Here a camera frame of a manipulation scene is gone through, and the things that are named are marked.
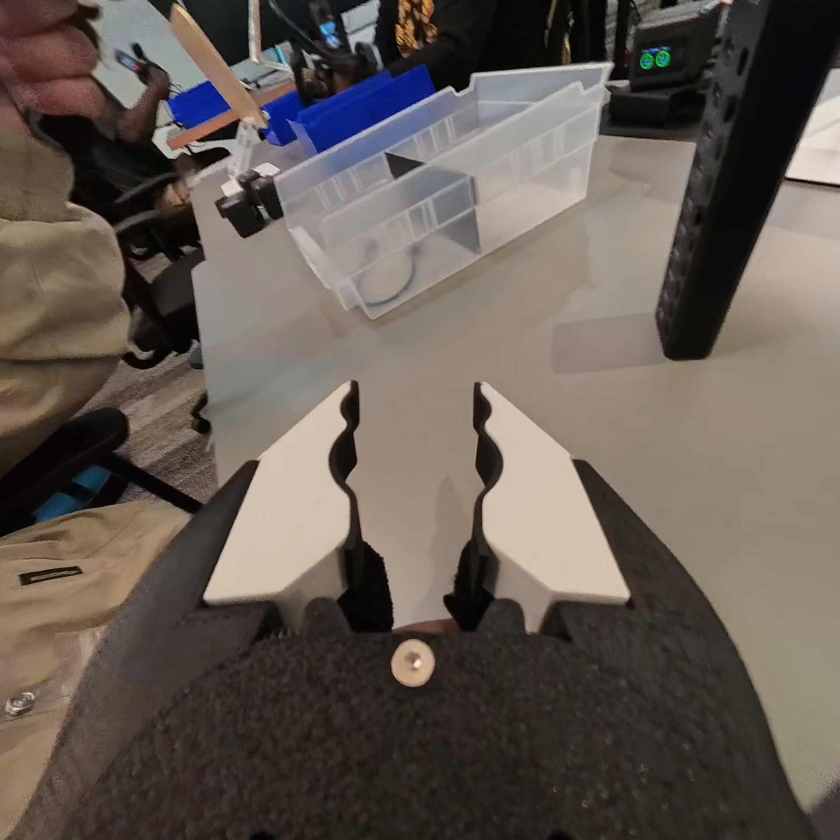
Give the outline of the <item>clear plastic divided bin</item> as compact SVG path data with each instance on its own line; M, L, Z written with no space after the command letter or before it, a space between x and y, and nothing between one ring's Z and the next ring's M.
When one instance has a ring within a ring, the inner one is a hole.
M534 174L592 146L610 66L476 73L318 151L276 178L289 227L337 211L393 182L387 155L468 175L536 143Z
M583 201L593 148L534 174L535 142L472 175L388 154L393 182L287 226L344 309L378 319Z

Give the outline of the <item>white curved stand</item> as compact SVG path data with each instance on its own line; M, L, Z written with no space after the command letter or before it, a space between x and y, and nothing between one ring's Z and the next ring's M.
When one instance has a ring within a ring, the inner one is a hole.
M248 1L248 59L271 71L291 75L291 69L279 47L269 47L267 54L263 49L262 39L261 2Z

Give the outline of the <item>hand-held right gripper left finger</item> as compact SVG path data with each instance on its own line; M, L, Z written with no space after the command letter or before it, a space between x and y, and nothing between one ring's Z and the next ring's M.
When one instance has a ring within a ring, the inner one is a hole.
M390 632L385 563L365 541L349 485L360 388L345 382L258 458L203 594L206 606L273 605L286 632L336 603L356 632Z

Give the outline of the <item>black power station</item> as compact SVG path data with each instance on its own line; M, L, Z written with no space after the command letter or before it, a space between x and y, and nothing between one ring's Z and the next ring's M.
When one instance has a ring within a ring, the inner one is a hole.
M624 84L612 84L611 125L659 130L697 121L720 17L719 2L694 2L642 21L626 56Z

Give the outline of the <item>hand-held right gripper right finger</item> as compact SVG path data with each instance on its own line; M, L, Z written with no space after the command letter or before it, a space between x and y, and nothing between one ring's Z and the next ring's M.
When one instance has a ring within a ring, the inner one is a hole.
M631 592L571 454L487 382L472 395L476 499L445 606L473 632L509 600L537 633L556 604L626 606Z

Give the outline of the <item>blue plastic bin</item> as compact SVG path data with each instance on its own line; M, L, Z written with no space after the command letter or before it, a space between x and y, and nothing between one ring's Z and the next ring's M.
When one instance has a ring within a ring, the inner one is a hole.
M268 128L266 140L271 145L284 147L303 137L303 142L309 142L306 129L297 130L294 124L302 125L301 114L309 106L302 103L298 91L293 88L283 96L268 102L263 111L266 114Z
M429 98L434 84L425 66L399 76L383 70L347 90L287 117L287 126L308 155L351 139L397 113Z
M226 100L209 80L172 95L166 104L173 121L184 129L193 129L229 111Z

